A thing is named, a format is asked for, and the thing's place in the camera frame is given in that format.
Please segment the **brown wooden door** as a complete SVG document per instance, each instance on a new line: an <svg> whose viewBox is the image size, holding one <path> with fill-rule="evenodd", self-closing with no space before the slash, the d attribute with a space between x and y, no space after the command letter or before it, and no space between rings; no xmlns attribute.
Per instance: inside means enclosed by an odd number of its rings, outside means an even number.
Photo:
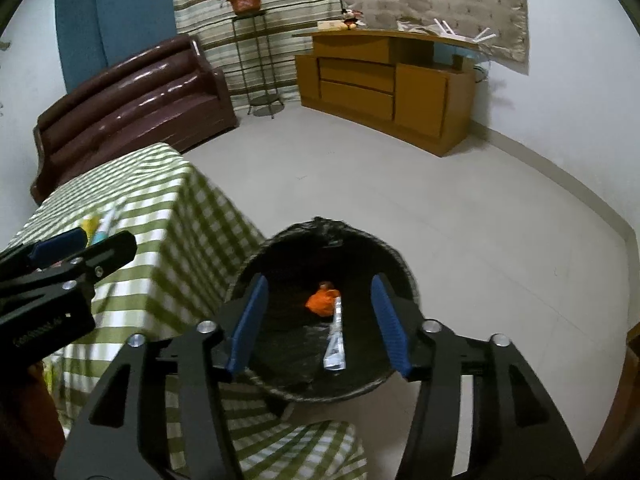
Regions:
<svg viewBox="0 0 640 480"><path fill-rule="evenodd" d="M639 478L639 324L627 335L614 401L585 467L587 479Z"/></svg>

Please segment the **blue curtain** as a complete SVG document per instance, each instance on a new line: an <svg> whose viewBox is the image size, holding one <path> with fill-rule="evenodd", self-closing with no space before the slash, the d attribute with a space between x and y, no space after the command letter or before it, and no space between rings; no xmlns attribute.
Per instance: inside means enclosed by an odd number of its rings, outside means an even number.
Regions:
<svg viewBox="0 0 640 480"><path fill-rule="evenodd" d="M54 0L67 91L178 35L172 0Z"/></svg>

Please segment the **striped green curtain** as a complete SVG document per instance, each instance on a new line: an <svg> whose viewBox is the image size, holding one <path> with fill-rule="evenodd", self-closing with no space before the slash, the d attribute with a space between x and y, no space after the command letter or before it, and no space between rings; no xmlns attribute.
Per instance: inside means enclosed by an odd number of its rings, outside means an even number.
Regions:
<svg viewBox="0 0 640 480"><path fill-rule="evenodd" d="M237 110L266 91L296 100L295 57L310 50L308 32L341 15L340 0L172 1L178 32L222 70Z"/></svg>

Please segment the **dark red leather sofa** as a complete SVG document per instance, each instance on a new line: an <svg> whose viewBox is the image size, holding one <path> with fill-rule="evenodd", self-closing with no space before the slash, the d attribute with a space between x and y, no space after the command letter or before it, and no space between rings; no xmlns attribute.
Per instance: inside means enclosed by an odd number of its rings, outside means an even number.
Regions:
<svg viewBox="0 0 640 480"><path fill-rule="evenodd" d="M166 143L184 153L239 125L224 72L178 35L80 84L37 119L40 205L64 183L122 155Z"/></svg>

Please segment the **green checkered tablecloth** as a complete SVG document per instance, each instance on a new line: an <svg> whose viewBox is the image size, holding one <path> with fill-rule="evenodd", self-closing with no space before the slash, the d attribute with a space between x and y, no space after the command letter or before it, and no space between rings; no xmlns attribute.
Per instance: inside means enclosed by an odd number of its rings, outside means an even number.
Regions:
<svg viewBox="0 0 640 480"><path fill-rule="evenodd" d="M214 315L242 264L264 240L227 196L168 145L107 162L54 191L13 237L46 240L87 219L134 234L137 255L100 281L93 332L46 359L46 381L70 431L126 339L184 333ZM247 380L221 386L222 405L249 479L362 479L367 459L348 422L296 426L272 414Z"/></svg>

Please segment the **orange wrapper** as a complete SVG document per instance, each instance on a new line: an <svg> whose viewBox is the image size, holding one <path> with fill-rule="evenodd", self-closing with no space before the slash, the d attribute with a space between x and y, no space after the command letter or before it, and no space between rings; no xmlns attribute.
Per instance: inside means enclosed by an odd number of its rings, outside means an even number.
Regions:
<svg viewBox="0 0 640 480"><path fill-rule="evenodd" d="M341 293L330 283L322 282L318 290L306 301L305 308L320 318L334 315L337 299Z"/></svg>

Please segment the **tissue box on cabinet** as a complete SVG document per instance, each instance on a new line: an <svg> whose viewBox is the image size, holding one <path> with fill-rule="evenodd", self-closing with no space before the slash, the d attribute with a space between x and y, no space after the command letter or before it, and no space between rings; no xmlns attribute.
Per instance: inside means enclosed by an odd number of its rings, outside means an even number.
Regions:
<svg viewBox="0 0 640 480"><path fill-rule="evenodd" d="M343 20L318 21L317 29L319 32L334 32L334 30L347 30L348 25Z"/></svg>

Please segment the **black lined wicker trash bin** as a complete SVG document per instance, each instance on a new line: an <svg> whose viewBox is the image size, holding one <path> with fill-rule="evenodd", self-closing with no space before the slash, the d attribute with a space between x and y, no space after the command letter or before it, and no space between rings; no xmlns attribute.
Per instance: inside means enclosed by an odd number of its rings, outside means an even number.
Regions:
<svg viewBox="0 0 640 480"><path fill-rule="evenodd" d="M345 222L316 217L260 244L235 272L228 300L244 295L255 275L267 280L268 304L245 376L273 396L334 403L369 393L393 375L371 304L371 282L383 274L401 297L420 300L404 257L385 240ZM307 308L323 284L342 298L346 367L323 366L331 318Z"/></svg>

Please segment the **black metal plant stand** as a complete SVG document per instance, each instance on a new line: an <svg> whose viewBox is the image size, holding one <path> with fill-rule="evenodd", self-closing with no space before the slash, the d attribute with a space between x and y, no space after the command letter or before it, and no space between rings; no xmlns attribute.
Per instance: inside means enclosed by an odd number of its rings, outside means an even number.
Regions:
<svg viewBox="0 0 640 480"><path fill-rule="evenodd" d="M235 16L231 25L247 114L273 119L284 110L284 101L272 53L267 11Z"/></svg>

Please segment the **Mickey Mouse plush toy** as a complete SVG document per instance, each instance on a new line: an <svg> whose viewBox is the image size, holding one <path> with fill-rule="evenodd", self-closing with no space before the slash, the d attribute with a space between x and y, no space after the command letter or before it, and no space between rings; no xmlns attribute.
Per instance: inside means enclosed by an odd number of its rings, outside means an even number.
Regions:
<svg viewBox="0 0 640 480"><path fill-rule="evenodd" d="M362 17L363 14L359 10L344 9L342 12L343 23L348 30L366 27Z"/></svg>

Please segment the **wooden TV cabinet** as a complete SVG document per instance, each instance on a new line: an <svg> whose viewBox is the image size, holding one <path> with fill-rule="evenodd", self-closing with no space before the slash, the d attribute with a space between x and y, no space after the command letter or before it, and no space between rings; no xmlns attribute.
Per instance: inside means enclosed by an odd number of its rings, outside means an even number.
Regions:
<svg viewBox="0 0 640 480"><path fill-rule="evenodd" d="M476 51L450 37L400 30L311 32L311 51L295 57L303 106L444 156L470 131L475 70L455 55L435 61L435 48Z"/></svg>

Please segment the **yellow snack wrapper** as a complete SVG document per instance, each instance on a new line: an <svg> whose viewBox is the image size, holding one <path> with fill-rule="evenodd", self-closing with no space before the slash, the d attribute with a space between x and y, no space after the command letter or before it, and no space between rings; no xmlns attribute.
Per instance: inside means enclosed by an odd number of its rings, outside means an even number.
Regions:
<svg viewBox="0 0 640 480"><path fill-rule="evenodd" d="M99 229L101 218L98 214L93 216L85 216L79 223L80 228L85 232L87 237L87 247L92 244L93 237Z"/></svg>

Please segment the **white teal tube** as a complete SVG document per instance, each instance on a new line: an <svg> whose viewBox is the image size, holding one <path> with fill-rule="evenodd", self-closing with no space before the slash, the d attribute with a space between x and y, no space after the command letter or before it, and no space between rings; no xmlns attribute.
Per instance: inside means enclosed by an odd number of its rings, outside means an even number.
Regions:
<svg viewBox="0 0 640 480"><path fill-rule="evenodd" d="M99 242L102 242L102 240L105 240L110 235L111 226L115 218L116 212L117 212L117 207L113 206L109 211L107 211L106 214L104 214L104 216L101 218L99 222L96 232L94 232L93 238L91 240L91 244L93 245L98 244Z"/></svg>

